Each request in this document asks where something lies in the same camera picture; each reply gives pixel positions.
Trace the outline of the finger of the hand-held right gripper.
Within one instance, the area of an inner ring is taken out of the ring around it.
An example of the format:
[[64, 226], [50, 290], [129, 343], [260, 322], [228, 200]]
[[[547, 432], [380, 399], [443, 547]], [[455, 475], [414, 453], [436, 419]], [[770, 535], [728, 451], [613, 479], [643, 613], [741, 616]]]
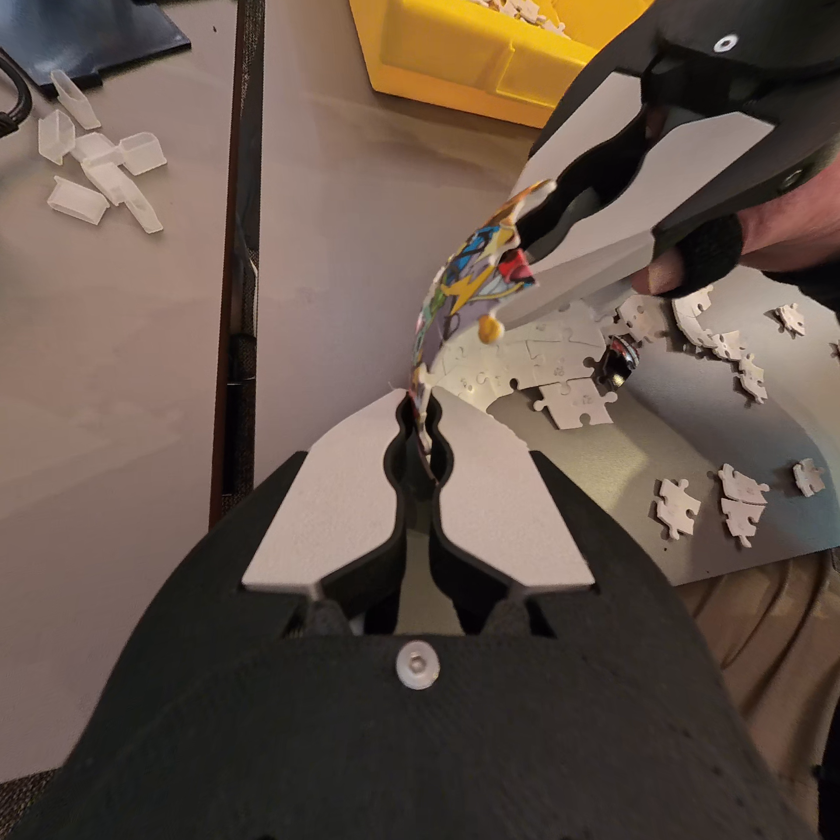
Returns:
[[534, 287], [500, 306], [500, 322], [519, 327], [555, 304], [589, 296], [646, 267], [655, 226], [773, 129], [740, 112], [673, 128], [614, 202], [576, 222], [534, 266]]
[[578, 221], [603, 209], [629, 184], [646, 151], [639, 77], [613, 72], [553, 128], [545, 126], [518, 178], [555, 189], [520, 218], [528, 254], [553, 252]]

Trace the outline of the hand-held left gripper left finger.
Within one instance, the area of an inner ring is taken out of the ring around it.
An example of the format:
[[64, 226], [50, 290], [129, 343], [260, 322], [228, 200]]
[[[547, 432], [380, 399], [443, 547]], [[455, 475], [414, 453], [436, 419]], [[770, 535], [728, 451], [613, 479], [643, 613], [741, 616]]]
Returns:
[[364, 634], [393, 634], [406, 572], [402, 480], [413, 409], [393, 390], [304, 454], [241, 580], [248, 592], [338, 604]]

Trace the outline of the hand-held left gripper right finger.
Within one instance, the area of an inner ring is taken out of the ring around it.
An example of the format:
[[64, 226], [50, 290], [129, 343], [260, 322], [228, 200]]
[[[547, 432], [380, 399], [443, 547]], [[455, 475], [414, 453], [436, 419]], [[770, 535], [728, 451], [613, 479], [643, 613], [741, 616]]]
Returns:
[[529, 446], [507, 425], [442, 387], [425, 430], [436, 479], [429, 568], [466, 634], [499, 602], [584, 592], [595, 577]]

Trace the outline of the partly built puzzle ball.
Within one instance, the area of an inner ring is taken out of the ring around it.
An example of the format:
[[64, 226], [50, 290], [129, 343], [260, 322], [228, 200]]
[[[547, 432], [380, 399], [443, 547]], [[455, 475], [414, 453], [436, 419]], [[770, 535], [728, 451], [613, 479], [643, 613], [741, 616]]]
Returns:
[[581, 301], [514, 329], [496, 310], [536, 288], [521, 244], [520, 217], [556, 188], [544, 180], [510, 198], [478, 227], [437, 273], [423, 301], [413, 345], [412, 383], [418, 448], [431, 472], [433, 441], [426, 429], [432, 390], [444, 389], [485, 412], [514, 390], [538, 387], [535, 411], [548, 409], [555, 426], [610, 424], [602, 391], [586, 360], [600, 361], [607, 347], [591, 310]]

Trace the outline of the heap of loose puzzle pieces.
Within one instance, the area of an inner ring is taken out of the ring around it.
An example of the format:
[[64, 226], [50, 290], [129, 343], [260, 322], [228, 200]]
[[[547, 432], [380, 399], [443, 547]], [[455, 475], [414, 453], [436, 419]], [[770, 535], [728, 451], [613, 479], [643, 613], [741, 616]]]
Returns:
[[565, 23], [551, 15], [546, 15], [536, 2], [481, 1], [480, 4], [511, 19], [520, 20], [530, 26], [541, 28], [565, 39], [571, 39], [571, 36], [565, 30]]

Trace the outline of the dark printed puzzle piece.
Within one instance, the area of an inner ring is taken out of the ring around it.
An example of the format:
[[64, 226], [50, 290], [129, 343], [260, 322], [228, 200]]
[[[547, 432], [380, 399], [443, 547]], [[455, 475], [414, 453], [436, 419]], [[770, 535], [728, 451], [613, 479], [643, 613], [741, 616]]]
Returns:
[[597, 368], [597, 380], [611, 391], [623, 386], [639, 364], [638, 347], [627, 335], [613, 335]]

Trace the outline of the person's right hand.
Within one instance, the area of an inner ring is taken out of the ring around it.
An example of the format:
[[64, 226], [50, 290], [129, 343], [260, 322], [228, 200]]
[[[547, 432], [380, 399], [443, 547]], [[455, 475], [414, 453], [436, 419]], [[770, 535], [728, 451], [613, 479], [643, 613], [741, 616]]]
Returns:
[[796, 287], [839, 313], [839, 160], [767, 203], [696, 231], [632, 276], [644, 295], [683, 298], [737, 265]]

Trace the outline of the yellow plastic bin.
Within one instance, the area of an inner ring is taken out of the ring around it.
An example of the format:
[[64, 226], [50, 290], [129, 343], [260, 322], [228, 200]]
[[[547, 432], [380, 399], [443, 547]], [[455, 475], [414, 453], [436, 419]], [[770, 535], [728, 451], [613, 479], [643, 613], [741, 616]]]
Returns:
[[567, 39], [480, 2], [350, 1], [373, 89], [540, 129], [596, 52], [652, 4], [535, 1]]

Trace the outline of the person's khaki trouser leg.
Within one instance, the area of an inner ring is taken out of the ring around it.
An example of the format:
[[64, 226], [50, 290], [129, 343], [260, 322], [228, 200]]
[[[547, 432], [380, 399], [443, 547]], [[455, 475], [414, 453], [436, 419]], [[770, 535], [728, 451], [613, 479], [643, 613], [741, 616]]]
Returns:
[[785, 798], [811, 828], [839, 692], [838, 549], [675, 588]]

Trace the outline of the pile of clear plastic caps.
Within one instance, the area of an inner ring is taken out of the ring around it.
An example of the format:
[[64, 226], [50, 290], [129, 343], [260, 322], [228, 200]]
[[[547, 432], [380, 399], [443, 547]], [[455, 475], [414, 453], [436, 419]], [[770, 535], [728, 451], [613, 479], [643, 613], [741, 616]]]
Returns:
[[110, 207], [125, 206], [146, 234], [162, 232], [161, 220], [133, 179], [167, 164], [157, 136], [140, 132], [118, 143], [110, 141], [100, 132], [101, 121], [76, 82], [63, 70], [52, 70], [49, 77], [60, 108], [38, 120], [38, 153], [54, 165], [72, 157], [90, 185], [55, 175], [48, 206], [93, 225]]

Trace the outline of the dark blue glossy board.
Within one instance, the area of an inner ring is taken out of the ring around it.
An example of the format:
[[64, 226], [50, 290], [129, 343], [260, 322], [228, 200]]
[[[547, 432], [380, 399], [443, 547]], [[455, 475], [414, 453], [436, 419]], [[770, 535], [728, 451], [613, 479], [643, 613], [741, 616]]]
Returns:
[[2, 1], [2, 51], [47, 98], [63, 71], [81, 90], [102, 76], [190, 49], [191, 40], [154, 2]]

